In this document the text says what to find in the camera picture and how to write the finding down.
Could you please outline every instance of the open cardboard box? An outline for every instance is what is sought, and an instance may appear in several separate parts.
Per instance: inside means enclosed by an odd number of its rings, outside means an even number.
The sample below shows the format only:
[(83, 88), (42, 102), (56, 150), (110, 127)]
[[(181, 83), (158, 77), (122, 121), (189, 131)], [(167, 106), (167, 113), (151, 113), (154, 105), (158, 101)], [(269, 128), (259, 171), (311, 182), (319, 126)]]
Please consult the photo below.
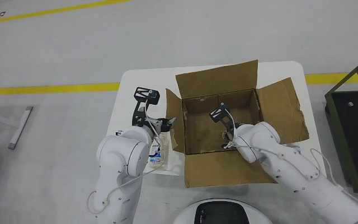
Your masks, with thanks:
[(167, 89), (167, 118), (177, 118), (171, 131), (173, 150), (185, 154), (185, 185), (200, 186), (275, 183), (258, 161), (249, 164), (238, 151), (224, 150), (222, 123), (209, 113), (221, 102), (235, 122), (266, 121), (281, 143), (309, 138), (291, 78), (256, 89), (258, 61), (176, 76), (181, 94)]

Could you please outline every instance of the floor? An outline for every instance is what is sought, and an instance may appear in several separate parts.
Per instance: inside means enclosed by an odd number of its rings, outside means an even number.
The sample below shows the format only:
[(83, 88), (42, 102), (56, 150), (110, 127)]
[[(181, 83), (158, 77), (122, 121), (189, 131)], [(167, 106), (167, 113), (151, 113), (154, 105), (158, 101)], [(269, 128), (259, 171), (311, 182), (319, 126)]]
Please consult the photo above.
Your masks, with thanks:
[[(308, 90), (322, 151), (344, 185), (324, 114), (323, 95), (331, 87)], [(26, 106), (35, 107), (15, 151), (6, 149), (13, 129), (0, 129), (1, 223), (96, 223), (85, 202), (98, 178), (95, 153), (115, 97), (116, 92), (0, 96), (0, 111), (9, 118), (19, 119)], [(324, 223), (279, 185), (185, 189), (183, 177), (155, 174), (144, 178), (134, 223), (171, 223), (187, 205), (214, 197), (247, 202), (273, 223)]]
[[(93, 1), (0, 0), (0, 12), (14, 16)], [(295, 60), (305, 73), (349, 72), (357, 66), (357, 6), (334, 0), (131, 0), (0, 21), (0, 87), (119, 82), (130, 69), (252, 59)], [(345, 186), (324, 114), (330, 88), (311, 85), (308, 91), (322, 152)], [(7, 118), (19, 119), (34, 106), (15, 151), (7, 149), (15, 130), (0, 126), (0, 223), (96, 223), (86, 199), (98, 178), (95, 154), (115, 97), (113, 91), (0, 95), (0, 114)], [(185, 189), (182, 176), (154, 174), (144, 177), (134, 223), (171, 223), (189, 204), (214, 197), (249, 203), (275, 224), (324, 223), (279, 185)]]

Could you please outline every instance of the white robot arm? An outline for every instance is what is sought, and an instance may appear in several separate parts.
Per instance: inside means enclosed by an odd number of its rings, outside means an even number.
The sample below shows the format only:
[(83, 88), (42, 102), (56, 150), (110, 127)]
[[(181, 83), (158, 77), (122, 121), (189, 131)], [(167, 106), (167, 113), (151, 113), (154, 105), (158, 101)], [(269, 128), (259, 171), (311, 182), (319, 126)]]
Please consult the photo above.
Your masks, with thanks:
[(149, 104), (158, 103), (158, 91), (138, 87), (134, 97), (138, 103), (133, 126), (116, 136), (107, 136), (97, 149), (100, 178), (91, 193), (93, 208), (88, 209), (100, 224), (133, 223), (150, 146), (155, 136), (160, 141), (159, 134), (169, 131), (176, 120), (147, 116)]
[(228, 129), (227, 135), (232, 140), (228, 146), (236, 147), (246, 161), (252, 163), (259, 160), (262, 168), (274, 180), (297, 195), (306, 206), (319, 213), (328, 223), (358, 223), (356, 199), (339, 185), (327, 180), (320, 169), (305, 158), (300, 150), (280, 145), (280, 137), (272, 126), (266, 122), (256, 125), (235, 124), (224, 104), (218, 110), (210, 116), (213, 118), (213, 115), (229, 115), (227, 118), (231, 125), (223, 122)]

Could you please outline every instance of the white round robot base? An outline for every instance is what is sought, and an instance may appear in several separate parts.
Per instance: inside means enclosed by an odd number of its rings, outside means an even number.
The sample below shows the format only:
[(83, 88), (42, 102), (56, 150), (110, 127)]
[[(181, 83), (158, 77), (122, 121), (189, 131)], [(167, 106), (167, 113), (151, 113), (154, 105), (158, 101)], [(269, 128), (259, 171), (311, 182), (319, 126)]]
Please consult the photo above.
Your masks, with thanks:
[(262, 212), (232, 199), (206, 199), (185, 208), (173, 224), (272, 224)]

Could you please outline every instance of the white tabletop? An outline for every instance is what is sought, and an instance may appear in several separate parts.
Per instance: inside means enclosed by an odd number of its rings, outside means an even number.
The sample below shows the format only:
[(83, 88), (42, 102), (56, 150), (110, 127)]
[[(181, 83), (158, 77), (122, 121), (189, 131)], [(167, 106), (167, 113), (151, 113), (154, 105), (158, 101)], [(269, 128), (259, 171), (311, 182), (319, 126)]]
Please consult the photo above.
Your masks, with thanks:
[[(123, 74), (120, 88), (113, 108), (107, 135), (114, 135), (118, 130), (125, 130), (131, 126), (133, 111), (136, 106), (136, 100), (133, 95), (137, 87), (151, 88), (158, 90), (161, 98), (158, 105), (151, 105), (148, 109), (148, 115), (153, 118), (164, 118), (166, 116), (166, 88), (173, 91), (180, 97), (175, 75), (201, 71), (221, 66), (198, 66), (198, 67), (181, 67), (181, 68), (158, 68), (130, 70)], [(309, 139), (294, 143), (300, 146), (302, 154), (315, 164), (315, 160), (309, 149), (315, 148), (321, 152), (318, 134), (313, 118), (312, 107), (309, 100), (306, 80), (302, 66), (297, 62), (265, 62), (258, 64), (257, 88), (262, 88), (272, 83), (291, 77), (300, 102), (301, 111), (303, 112), (305, 123), (309, 132)], [(322, 173), (326, 174), (324, 169), (323, 158), (316, 156)], [(172, 150), (169, 146), (169, 158), (167, 170), (157, 170), (155, 174), (166, 175), (184, 175), (184, 155)]]

